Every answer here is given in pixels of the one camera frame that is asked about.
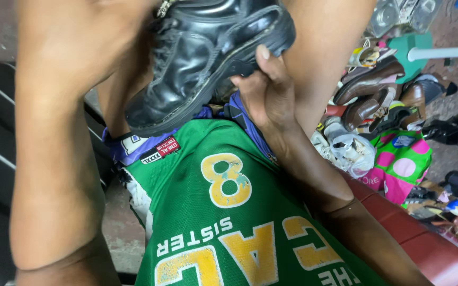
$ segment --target hand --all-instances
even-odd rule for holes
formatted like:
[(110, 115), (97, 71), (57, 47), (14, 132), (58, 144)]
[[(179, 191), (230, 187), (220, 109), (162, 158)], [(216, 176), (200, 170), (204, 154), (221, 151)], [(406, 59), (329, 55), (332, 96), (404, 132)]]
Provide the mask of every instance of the hand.
[(57, 88), (81, 97), (114, 71), (156, 3), (18, 0), (17, 88)]
[(256, 49), (256, 60), (260, 71), (247, 78), (233, 76), (231, 81), (239, 88), (248, 116), (272, 150), (282, 152), (285, 133), (303, 133), (296, 121), (293, 79), (287, 74), (282, 56), (275, 57), (264, 45)]

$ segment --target red leather chair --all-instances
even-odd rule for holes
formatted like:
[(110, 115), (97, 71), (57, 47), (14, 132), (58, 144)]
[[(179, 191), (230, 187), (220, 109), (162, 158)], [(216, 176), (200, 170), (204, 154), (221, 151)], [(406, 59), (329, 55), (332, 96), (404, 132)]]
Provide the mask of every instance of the red leather chair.
[(436, 286), (458, 286), (458, 248), (429, 231), (400, 206), (343, 173), (353, 194), (397, 240), (418, 268)]

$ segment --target plastic bag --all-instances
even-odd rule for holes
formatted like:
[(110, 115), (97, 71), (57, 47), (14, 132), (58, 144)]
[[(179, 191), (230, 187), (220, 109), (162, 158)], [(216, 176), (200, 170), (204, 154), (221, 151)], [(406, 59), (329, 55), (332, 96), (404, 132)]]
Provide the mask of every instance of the plastic bag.
[(339, 122), (330, 124), (324, 133), (331, 152), (348, 166), (347, 172), (351, 177), (363, 177), (374, 167), (376, 149), (367, 139), (347, 132)]

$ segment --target green jersey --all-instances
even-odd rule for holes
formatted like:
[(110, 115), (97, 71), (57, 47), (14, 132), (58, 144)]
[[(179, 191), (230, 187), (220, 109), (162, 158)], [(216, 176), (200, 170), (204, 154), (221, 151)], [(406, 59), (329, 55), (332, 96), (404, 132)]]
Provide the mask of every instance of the green jersey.
[(228, 120), (191, 120), (123, 170), (149, 239), (136, 285), (385, 285)]

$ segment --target person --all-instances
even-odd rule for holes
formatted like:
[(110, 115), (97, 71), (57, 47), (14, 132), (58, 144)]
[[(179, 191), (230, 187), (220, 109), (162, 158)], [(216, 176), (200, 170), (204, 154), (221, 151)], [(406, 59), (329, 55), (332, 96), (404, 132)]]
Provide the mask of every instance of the person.
[[(375, 2), (284, 3), (295, 44), (283, 57), (259, 46), (260, 71), (232, 77), (260, 141), (230, 120), (191, 120), (120, 165), (148, 240), (136, 285), (430, 285), (309, 141)], [(98, 85), (109, 145), (153, 140), (129, 133), (123, 108), (149, 81), (137, 36), (156, 4), (17, 3), (16, 285), (120, 283), (83, 95)]]

